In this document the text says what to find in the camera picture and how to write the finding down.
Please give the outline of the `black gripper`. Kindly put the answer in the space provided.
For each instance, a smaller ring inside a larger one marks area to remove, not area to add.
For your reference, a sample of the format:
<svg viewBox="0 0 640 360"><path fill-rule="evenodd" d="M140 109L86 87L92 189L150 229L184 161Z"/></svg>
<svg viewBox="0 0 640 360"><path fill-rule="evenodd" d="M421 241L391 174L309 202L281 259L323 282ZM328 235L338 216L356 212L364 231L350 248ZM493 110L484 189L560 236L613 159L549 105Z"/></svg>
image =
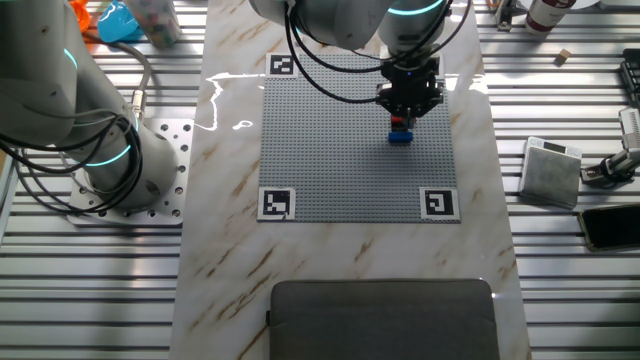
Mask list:
<svg viewBox="0 0 640 360"><path fill-rule="evenodd" d="M420 118L443 102L442 86L436 76L440 60L429 58L417 68L405 69L386 61L381 75L387 83L377 86L375 102L391 116L393 131L412 131Z"/></svg>

